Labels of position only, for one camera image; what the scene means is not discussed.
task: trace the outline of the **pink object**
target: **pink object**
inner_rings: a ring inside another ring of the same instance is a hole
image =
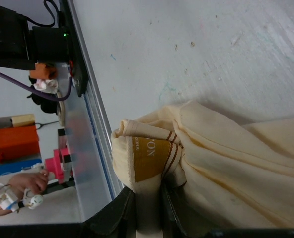
[[[59,184],[64,182],[64,175],[61,168],[61,161],[59,150],[54,150],[53,158],[49,158],[45,160],[45,166],[48,171],[53,172],[56,176],[56,179],[59,181]]]

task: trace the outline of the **red-orange container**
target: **red-orange container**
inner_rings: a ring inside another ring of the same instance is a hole
[[[0,128],[1,163],[39,152],[39,138],[34,125]]]

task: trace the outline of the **table surface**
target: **table surface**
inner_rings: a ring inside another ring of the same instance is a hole
[[[294,1],[74,5],[112,129],[191,99],[241,124],[294,116]]]

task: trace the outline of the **pile of cloth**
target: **pile of cloth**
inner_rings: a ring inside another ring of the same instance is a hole
[[[161,230],[163,179],[221,227],[294,228],[294,118],[240,126],[190,101],[123,120],[111,139],[141,234]]]
[[[58,92],[57,76],[57,69],[54,65],[37,63],[35,64],[35,70],[30,71],[29,81],[32,84],[30,87],[51,97],[56,97]],[[31,98],[35,104],[41,107],[43,112],[57,114],[57,102],[42,98],[34,93],[27,98]]]

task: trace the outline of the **brown tag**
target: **brown tag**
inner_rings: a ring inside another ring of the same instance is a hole
[[[133,137],[135,182],[162,173],[170,150],[170,141]]]

